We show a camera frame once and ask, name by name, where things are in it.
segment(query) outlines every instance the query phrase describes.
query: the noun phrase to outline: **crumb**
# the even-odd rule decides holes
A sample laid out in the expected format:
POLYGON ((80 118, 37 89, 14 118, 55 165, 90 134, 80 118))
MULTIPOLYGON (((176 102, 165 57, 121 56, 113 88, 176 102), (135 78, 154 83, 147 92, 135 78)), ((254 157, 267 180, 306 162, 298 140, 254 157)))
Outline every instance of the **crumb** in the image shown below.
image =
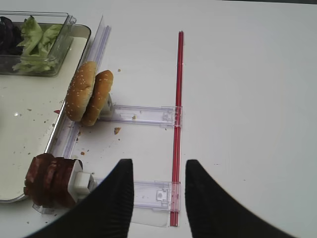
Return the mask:
POLYGON ((114 134, 117 135, 120 130, 121 130, 120 127, 115 127, 115 128, 114 128, 114 134))

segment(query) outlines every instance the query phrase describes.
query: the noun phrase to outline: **white surface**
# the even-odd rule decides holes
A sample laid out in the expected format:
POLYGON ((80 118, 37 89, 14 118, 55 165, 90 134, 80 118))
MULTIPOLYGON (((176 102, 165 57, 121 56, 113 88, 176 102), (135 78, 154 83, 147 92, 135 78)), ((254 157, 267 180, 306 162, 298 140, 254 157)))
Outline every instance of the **white surface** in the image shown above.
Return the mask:
POLYGON ((87 39, 76 37, 58 76, 0 75, 0 200, 23 193, 32 158, 45 151, 87 39))
MULTIPOLYGON (((115 73, 111 96, 120 104, 174 104, 177 33, 184 30, 182 182, 186 160, 198 159, 263 219, 295 236, 316 237, 317 6, 203 0, 17 3, 3 7, 71 12, 93 34, 103 13, 112 31, 102 67, 115 73)), ((157 133, 153 138, 138 127, 120 131, 122 143, 111 145, 116 147, 111 157, 97 151, 95 156, 107 156, 109 163, 103 163, 110 170, 125 152, 122 158, 134 159, 135 179, 170 179, 172 144, 160 138, 172 132, 151 128, 157 133), (163 164, 167 158, 158 148, 170 154, 159 172, 158 160, 163 164)), ((97 137, 103 138, 101 132, 97 137)), ((30 206, 28 201, 0 206, 4 237, 20 237, 45 224, 30 206)), ((180 227, 131 224, 129 237, 191 237, 184 196, 181 209, 180 227)))

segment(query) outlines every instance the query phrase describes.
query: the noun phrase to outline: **purple vegetable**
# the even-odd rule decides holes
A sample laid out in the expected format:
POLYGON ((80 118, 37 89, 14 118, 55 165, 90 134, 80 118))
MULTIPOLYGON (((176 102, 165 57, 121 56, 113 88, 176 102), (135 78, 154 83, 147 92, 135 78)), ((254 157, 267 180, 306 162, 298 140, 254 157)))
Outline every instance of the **purple vegetable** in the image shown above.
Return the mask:
POLYGON ((0 17, 0 55, 21 55, 22 47, 17 45, 22 41, 21 31, 14 26, 9 18, 0 17))

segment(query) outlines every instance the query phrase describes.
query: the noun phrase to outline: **white table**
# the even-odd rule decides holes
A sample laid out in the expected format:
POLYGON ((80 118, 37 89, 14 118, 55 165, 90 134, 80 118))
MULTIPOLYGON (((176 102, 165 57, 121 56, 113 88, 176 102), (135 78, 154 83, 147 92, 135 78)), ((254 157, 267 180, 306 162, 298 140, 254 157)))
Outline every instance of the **white table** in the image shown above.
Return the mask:
MULTIPOLYGON (((198 159, 226 191, 261 218, 294 236, 316 237, 317 6, 11 0, 2 8, 69 12, 93 33, 103 14, 112 26, 103 67, 122 70, 112 89, 114 101, 122 104, 174 104, 177 33, 183 30, 183 185, 186 161, 198 159)), ((132 141, 133 136, 125 133, 124 139, 132 141)), ((160 158, 163 152, 151 155, 160 173, 143 169, 149 156, 138 151, 141 146, 130 146, 124 157, 134 159, 135 177, 154 180, 153 174, 159 174, 158 179, 170 180, 170 142, 160 144, 157 138, 157 146, 166 145, 170 157, 160 158)), ((142 143, 149 153, 157 149, 151 140, 142 143)), ((110 159, 109 168, 116 162, 110 159)), ((20 237, 53 219, 40 216, 31 205, 0 205, 2 237, 20 237)), ((191 237, 184 196, 181 209, 180 227, 131 224, 129 237, 191 237)))

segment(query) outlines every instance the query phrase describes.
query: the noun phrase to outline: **food container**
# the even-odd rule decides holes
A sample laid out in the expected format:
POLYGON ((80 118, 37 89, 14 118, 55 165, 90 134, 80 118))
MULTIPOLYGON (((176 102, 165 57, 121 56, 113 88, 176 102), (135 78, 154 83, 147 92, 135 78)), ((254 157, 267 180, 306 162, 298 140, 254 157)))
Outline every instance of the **food container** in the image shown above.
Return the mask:
POLYGON ((0 11, 0 16, 9 18, 14 26, 19 28, 21 28, 25 19, 30 16, 35 18, 43 31, 53 24, 62 25, 47 56, 0 55, 0 74, 56 75, 72 43, 71 31, 76 22, 76 18, 68 13, 26 11, 0 11), (23 68, 13 69, 17 64, 23 64, 23 68))

